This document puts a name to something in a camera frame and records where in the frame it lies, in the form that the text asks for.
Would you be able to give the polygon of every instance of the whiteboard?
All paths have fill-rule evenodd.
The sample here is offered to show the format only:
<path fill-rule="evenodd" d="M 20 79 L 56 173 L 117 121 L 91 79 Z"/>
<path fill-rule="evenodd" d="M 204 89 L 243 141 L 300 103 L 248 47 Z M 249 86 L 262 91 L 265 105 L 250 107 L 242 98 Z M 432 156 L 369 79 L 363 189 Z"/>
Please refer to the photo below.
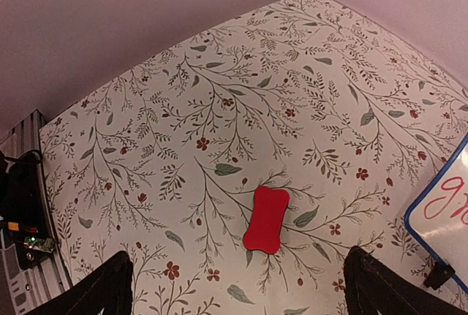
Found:
<path fill-rule="evenodd" d="M 408 208 L 408 231 L 468 293 L 468 135 L 455 153 Z"/>

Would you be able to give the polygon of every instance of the black object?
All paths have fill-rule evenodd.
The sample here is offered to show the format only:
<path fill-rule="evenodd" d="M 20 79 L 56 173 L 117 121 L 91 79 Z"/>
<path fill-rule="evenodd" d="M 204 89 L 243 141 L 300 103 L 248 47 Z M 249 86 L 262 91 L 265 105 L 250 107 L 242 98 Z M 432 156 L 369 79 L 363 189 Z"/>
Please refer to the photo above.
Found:
<path fill-rule="evenodd" d="M 362 248 L 344 261 L 349 315 L 468 315 L 405 281 Z"/>
<path fill-rule="evenodd" d="M 6 160 L 14 162 L 6 172 Z M 38 164 L 42 161 L 39 151 L 29 151 L 19 159 L 4 156 L 0 152 L 0 216 L 5 221 L 13 221 L 29 227 L 36 227 L 37 238 L 47 239 L 49 236 L 45 224 L 44 211 L 39 190 Z M 29 233 L 24 231 L 7 232 L 16 245 L 18 264 L 22 270 L 27 270 L 44 258 L 47 254 L 28 250 L 24 247 L 24 238 Z"/>
<path fill-rule="evenodd" d="M 120 251 L 76 286 L 27 315 L 130 315 L 133 264 Z"/>
<path fill-rule="evenodd" d="M 439 289 L 453 275 L 455 275 L 453 267 L 436 262 L 436 265 L 424 280 L 424 286 Z"/>

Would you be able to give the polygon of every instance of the leaf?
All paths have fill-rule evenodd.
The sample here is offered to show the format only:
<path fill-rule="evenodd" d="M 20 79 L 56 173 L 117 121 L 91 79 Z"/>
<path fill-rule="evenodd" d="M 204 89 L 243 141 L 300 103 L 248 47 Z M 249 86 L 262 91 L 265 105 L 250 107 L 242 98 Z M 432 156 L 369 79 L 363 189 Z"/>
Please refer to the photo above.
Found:
<path fill-rule="evenodd" d="M 224 63 L 221 63 L 221 62 L 219 62 L 219 61 L 214 61 L 214 62 L 212 62 L 212 63 L 207 63 L 207 64 L 206 64 L 206 67 L 209 68 L 209 69 L 210 69 L 210 68 L 216 68 L 216 67 L 219 67 L 220 65 L 223 65 L 223 64 L 224 64 Z"/>
<path fill-rule="evenodd" d="M 182 248 L 182 250 L 185 251 L 184 242 L 179 236 L 177 236 L 174 232 L 169 230 L 166 231 L 165 234 L 168 239 L 170 239 L 173 242 L 176 242 Z"/>
<path fill-rule="evenodd" d="M 392 118 L 399 118 L 400 116 L 404 115 L 404 112 L 402 112 L 401 110 L 391 110 L 388 112 L 388 115 Z"/>
<path fill-rule="evenodd" d="M 331 65 L 333 62 L 329 58 L 314 58 L 316 61 L 319 61 L 320 63 L 324 63 L 327 65 Z"/>
<path fill-rule="evenodd" d="M 315 249 L 317 249 L 319 251 L 319 253 L 321 253 L 323 255 L 323 257 L 325 259 L 328 260 L 328 262 L 331 264 L 331 260 L 330 260 L 330 257 L 328 256 L 327 252 L 325 251 L 325 249 L 323 249 L 323 247 L 317 243 L 317 242 L 313 242 L 312 244 L 314 246 Z"/>
<path fill-rule="evenodd" d="M 249 267 L 250 263 L 252 262 L 252 258 L 254 257 L 254 252 L 250 251 L 249 249 L 246 250 L 246 258 L 247 258 L 247 267 Z"/>
<path fill-rule="evenodd" d="M 298 216 L 297 218 L 294 219 L 294 221 L 293 221 L 294 225 L 299 227 L 299 228 L 303 228 L 303 227 L 307 226 L 309 224 L 309 222 L 312 221 L 312 219 L 315 216 L 317 216 L 318 210 L 319 210 L 319 205 L 314 210 L 307 211 L 307 212 L 301 214 L 300 216 Z"/>
<path fill-rule="evenodd" d="M 232 88 L 227 89 L 231 94 L 235 94 L 236 96 L 245 96 L 246 94 L 239 90 L 234 90 Z"/>
<path fill-rule="evenodd" d="M 309 307 L 295 310 L 287 309 L 284 311 L 284 315 L 302 315 L 307 311 L 307 309 L 309 309 Z"/>
<path fill-rule="evenodd" d="M 304 67 L 304 70 L 307 70 L 307 71 L 310 72 L 312 75 L 314 74 L 314 70 L 312 70 L 312 68 L 309 67 L 308 65 L 306 65 L 306 66 Z"/>
<path fill-rule="evenodd" d="M 89 157 L 90 155 L 92 155 L 93 152 L 94 152 L 94 147 L 89 148 L 85 153 L 83 153 L 83 155 L 81 156 L 80 159 L 85 159 L 85 158 Z"/>
<path fill-rule="evenodd" d="M 109 115 L 109 118 L 107 118 L 107 121 L 106 121 L 105 124 L 108 125 L 108 126 L 111 125 L 111 124 L 112 124 L 112 120 L 114 120 L 114 113 L 111 113 L 111 114 Z"/>
<path fill-rule="evenodd" d="M 350 92 L 352 96 L 354 97 L 356 102 L 359 104 L 359 98 L 358 98 L 358 94 L 356 93 L 356 90 L 351 85 L 348 85 L 348 87 L 350 88 Z"/>
<path fill-rule="evenodd" d="M 78 215 L 78 221 L 80 222 L 81 226 L 83 226 L 85 229 L 89 229 L 91 225 L 93 224 L 93 221 L 91 219 L 83 219 L 81 216 Z"/>
<path fill-rule="evenodd" d="M 198 85 L 199 82 L 200 82 L 200 78 L 198 77 L 198 75 L 195 75 L 192 87 L 195 87 L 196 85 Z"/>
<path fill-rule="evenodd" d="M 372 111 L 372 108 L 369 108 L 368 112 L 364 113 L 362 118 L 361 118 L 361 126 L 367 125 L 374 118 L 375 118 L 374 112 Z"/>
<path fill-rule="evenodd" d="M 114 167 L 112 169 L 112 172 L 114 173 L 114 175 L 117 175 L 119 178 L 122 178 L 122 175 L 121 175 L 120 171 L 118 171 L 118 169 L 116 167 Z"/>
<path fill-rule="evenodd" d="M 268 86 L 268 84 L 270 83 L 270 80 L 271 80 L 271 76 L 269 76 L 266 79 L 262 80 L 262 82 L 259 83 L 257 86 L 261 87 L 261 88 L 264 88 L 264 87 Z"/>
<path fill-rule="evenodd" d="M 190 47 L 191 50 L 197 50 L 198 52 L 205 52 L 206 51 L 206 46 L 201 45 L 201 46 L 196 46 L 196 47 Z"/>
<path fill-rule="evenodd" d="M 107 147 L 107 148 L 104 148 L 102 150 L 102 152 L 104 152 L 104 154 L 111 154 L 113 152 L 117 151 L 115 148 L 111 148 L 111 147 Z"/>
<path fill-rule="evenodd" d="M 234 299 L 238 300 L 239 302 L 255 304 L 246 296 L 244 291 L 235 284 L 231 284 L 229 288 L 227 288 L 227 293 L 229 293 L 229 295 L 231 295 Z"/>
<path fill-rule="evenodd" d="M 231 164 L 218 163 L 216 164 L 216 169 L 214 170 L 214 173 L 218 176 L 227 176 L 235 174 L 241 170 L 241 167 L 234 167 Z"/>
<path fill-rule="evenodd" d="M 424 138 L 421 134 L 416 134 L 415 137 L 416 137 L 419 141 L 422 141 L 422 142 L 427 143 L 428 145 L 430 145 L 430 143 L 426 140 L 426 138 Z"/>

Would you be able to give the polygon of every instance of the blue border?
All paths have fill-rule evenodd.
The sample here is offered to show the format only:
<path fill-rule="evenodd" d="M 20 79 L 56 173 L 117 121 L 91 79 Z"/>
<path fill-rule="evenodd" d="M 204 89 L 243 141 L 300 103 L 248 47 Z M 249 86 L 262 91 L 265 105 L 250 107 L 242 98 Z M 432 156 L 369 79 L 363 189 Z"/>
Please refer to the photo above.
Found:
<path fill-rule="evenodd" d="M 457 147 L 452 156 L 448 159 L 448 162 L 445 163 L 444 167 L 439 171 L 435 178 L 432 179 L 431 183 L 424 189 L 424 191 L 419 195 L 419 197 L 409 206 L 406 213 L 404 214 L 404 226 L 407 228 L 409 233 L 416 239 L 419 244 L 421 244 L 425 250 L 427 250 L 432 257 L 439 262 L 441 265 L 446 265 L 446 263 L 437 255 L 437 253 L 423 240 L 423 238 L 411 227 L 410 225 L 410 215 L 412 211 L 418 206 L 418 204 L 426 198 L 426 195 L 437 185 L 442 176 L 447 172 L 448 168 L 452 166 L 453 162 L 458 158 L 460 153 L 468 144 L 468 134 L 465 135 L 464 139 L 461 141 L 460 145 Z M 463 281 L 455 274 L 452 276 L 455 282 L 468 294 L 468 286 L 463 283 Z"/>

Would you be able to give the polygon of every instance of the red object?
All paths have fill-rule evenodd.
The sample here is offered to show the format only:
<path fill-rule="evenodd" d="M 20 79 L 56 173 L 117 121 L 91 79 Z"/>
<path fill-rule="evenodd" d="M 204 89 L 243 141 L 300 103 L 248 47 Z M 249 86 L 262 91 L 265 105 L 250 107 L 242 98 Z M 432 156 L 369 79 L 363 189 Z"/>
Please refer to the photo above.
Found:
<path fill-rule="evenodd" d="M 254 193 L 254 211 L 244 235 L 244 246 L 251 251 L 275 254 L 279 250 L 279 233 L 290 196 L 284 189 L 260 186 Z"/>

